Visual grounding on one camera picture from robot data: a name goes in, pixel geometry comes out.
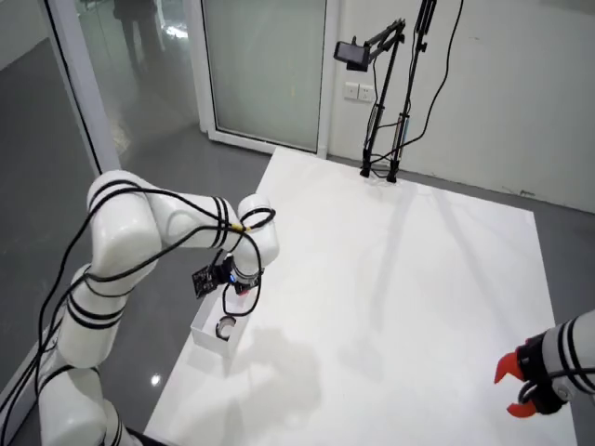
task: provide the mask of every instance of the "white platform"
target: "white platform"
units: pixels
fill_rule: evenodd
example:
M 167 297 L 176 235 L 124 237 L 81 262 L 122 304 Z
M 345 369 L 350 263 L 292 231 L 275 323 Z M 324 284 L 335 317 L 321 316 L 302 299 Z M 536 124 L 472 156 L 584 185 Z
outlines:
M 533 214 L 277 150 L 281 255 L 233 362 L 189 338 L 146 433 L 190 445 L 574 445 L 498 359 L 554 325 Z

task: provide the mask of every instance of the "black stand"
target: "black stand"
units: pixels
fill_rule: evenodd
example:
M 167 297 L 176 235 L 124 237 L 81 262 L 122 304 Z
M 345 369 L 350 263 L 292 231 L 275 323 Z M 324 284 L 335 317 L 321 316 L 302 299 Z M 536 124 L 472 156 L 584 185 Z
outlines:
M 428 34 L 430 29 L 431 18 L 436 8 L 437 0 L 423 0 L 419 14 L 417 15 L 416 30 L 417 43 L 415 53 L 411 63 L 411 71 L 409 72 L 409 81 L 407 85 L 407 94 L 405 95 L 405 103 L 403 105 L 403 111 L 399 114 L 399 123 L 395 129 L 395 138 L 392 143 L 390 157 L 390 171 L 387 175 L 387 181 L 390 183 L 397 182 L 397 172 L 399 172 L 399 164 L 403 157 L 403 144 L 407 125 L 409 124 L 409 104 L 411 101 L 411 90 L 413 88 L 413 80 L 416 76 L 417 60 L 419 59 L 419 53 L 425 53 L 428 47 L 427 42 L 423 42 L 423 38 Z
M 405 23 L 403 20 L 396 20 L 385 31 L 372 37 L 364 44 L 364 47 L 370 47 L 378 43 L 377 49 L 370 54 L 368 64 L 384 51 L 389 51 L 392 48 L 392 53 L 390 53 L 389 68 L 387 69 L 387 75 L 384 78 L 384 85 L 382 86 L 380 101 L 378 104 L 374 105 L 372 116 L 370 117 L 370 122 L 368 123 L 368 128 L 365 135 L 362 170 L 360 171 L 360 175 L 362 177 L 370 177 L 370 169 L 372 167 L 372 164 L 370 163 L 370 156 L 372 155 L 372 149 L 374 148 L 374 143 L 376 142 L 378 128 L 380 127 L 380 123 L 382 121 L 382 114 L 384 113 L 384 101 L 386 99 L 387 92 L 389 91 L 389 82 L 390 77 L 392 76 L 394 61 L 397 57 L 397 49 L 399 44 L 404 42 L 405 39 L 403 35 L 404 27 Z
M 145 435 L 138 433 L 136 430 L 126 428 L 126 430 L 131 434 L 134 435 L 137 439 L 140 440 L 143 446 L 167 446 L 156 439 L 151 439 Z

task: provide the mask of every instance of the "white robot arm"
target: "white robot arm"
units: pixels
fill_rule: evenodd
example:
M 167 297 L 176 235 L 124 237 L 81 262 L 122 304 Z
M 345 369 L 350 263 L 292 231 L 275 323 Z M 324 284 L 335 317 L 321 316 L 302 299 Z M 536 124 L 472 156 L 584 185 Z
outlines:
M 117 192 L 133 188 L 143 191 Z M 266 198 L 250 195 L 236 215 L 223 199 L 157 190 L 124 171 L 99 177 L 87 205 L 89 212 L 100 206 L 90 222 L 93 258 L 73 278 L 79 283 L 68 297 L 57 348 L 43 360 L 42 444 L 138 446 L 146 443 L 128 434 L 103 398 L 96 368 L 110 354 L 130 292 L 155 268 L 151 259 L 162 244 L 184 239 L 180 246 L 232 253 L 230 283 L 243 290 L 255 286 L 261 269 L 279 254 L 274 211 Z
M 531 337 L 502 357 L 495 383 L 506 374 L 525 381 L 511 415 L 558 412 L 577 393 L 595 395 L 595 310 Z

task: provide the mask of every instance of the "glass panel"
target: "glass panel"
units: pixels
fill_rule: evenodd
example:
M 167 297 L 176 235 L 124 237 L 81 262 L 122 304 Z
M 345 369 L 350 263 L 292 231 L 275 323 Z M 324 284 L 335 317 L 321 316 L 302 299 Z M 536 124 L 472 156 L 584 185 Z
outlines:
M 72 1 L 120 163 L 157 181 L 159 162 L 139 166 L 175 150 L 176 134 L 199 131 L 182 0 Z
M 1 390 L 33 347 L 94 179 L 37 0 L 0 2 L 0 148 Z M 74 250 L 63 283 L 89 245 Z
M 316 151 L 322 0 L 204 0 L 218 128 Z

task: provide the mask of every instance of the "door frame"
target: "door frame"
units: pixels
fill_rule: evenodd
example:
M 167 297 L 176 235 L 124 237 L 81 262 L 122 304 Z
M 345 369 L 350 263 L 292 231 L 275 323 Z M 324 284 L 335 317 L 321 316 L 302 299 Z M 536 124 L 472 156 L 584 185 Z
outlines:
M 108 170 L 120 169 L 120 160 L 113 143 L 109 120 L 103 108 L 74 0 L 38 0 L 37 4 L 41 10 L 64 89 L 71 102 L 74 120 L 79 127 L 94 175 L 97 177 Z M 24 361 L 0 392 L 0 401 L 5 400 L 36 353 L 37 343 L 32 346 Z M 30 378 L 10 416 L 7 427 L 8 444 L 34 405 L 33 378 Z M 5 422 L 6 412 L 7 408 L 0 413 L 0 426 Z
M 201 130 L 207 133 L 211 140 L 243 147 L 253 151 L 273 153 L 277 147 L 283 147 L 280 143 L 244 137 L 238 134 L 224 132 L 217 128 L 208 52 L 206 49 L 203 0 L 184 0 L 183 3 L 188 25 L 188 35 L 190 37 L 191 62 L 192 70 L 194 72 L 194 84 Z M 315 152 L 320 158 L 326 158 L 328 153 L 336 65 L 333 54 L 338 39 L 339 22 L 340 0 L 326 0 L 323 76 L 321 82 L 318 140 Z

